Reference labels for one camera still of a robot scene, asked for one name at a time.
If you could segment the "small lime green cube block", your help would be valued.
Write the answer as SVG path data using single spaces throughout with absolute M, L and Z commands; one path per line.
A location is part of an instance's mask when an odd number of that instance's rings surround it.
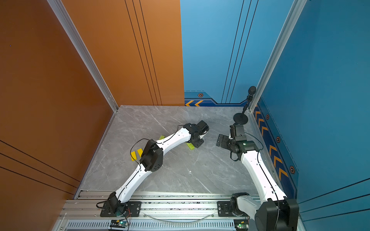
M 187 143 L 187 146 L 189 147 L 190 150 L 194 150 L 195 146 L 191 143 Z

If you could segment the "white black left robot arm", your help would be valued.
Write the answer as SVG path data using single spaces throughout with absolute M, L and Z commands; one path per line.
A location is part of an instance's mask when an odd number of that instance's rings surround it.
M 201 121 L 198 124 L 185 124 L 182 128 L 162 140 L 148 140 L 138 166 L 129 179 L 115 192 L 111 193 L 106 205 L 114 216 L 125 216 L 128 202 L 140 184 L 153 172 L 159 170 L 163 165 L 164 156 L 173 148 L 182 143 L 190 143 L 199 148 L 203 143 L 203 137 L 209 131 L 209 126 Z

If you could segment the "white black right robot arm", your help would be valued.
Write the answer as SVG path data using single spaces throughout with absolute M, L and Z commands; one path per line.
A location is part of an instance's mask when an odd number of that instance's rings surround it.
M 246 140 L 244 136 L 230 138 L 220 134 L 216 145 L 237 155 L 237 160 L 246 167 L 257 189 L 259 202 L 245 193 L 236 193 L 231 197 L 233 212 L 246 214 L 250 218 L 249 230 L 296 231 L 298 203 L 289 199 L 275 182 L 255 142 Z

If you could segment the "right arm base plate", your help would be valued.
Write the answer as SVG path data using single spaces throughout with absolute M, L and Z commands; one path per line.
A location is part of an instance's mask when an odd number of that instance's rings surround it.
M 230 201 L 218 201 L 217 212 L 219 217 L 238 217 L 233 211 Z

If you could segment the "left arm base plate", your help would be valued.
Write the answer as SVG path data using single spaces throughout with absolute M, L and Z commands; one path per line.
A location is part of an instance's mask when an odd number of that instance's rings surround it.
M 118 205 L 118 208 L 113 209 L 108 201 L 104 201 L 101 208 L 100 217 L 123 217 L 123 218 L 136 218 L 139 217 L 142 202 L 129 201 Z

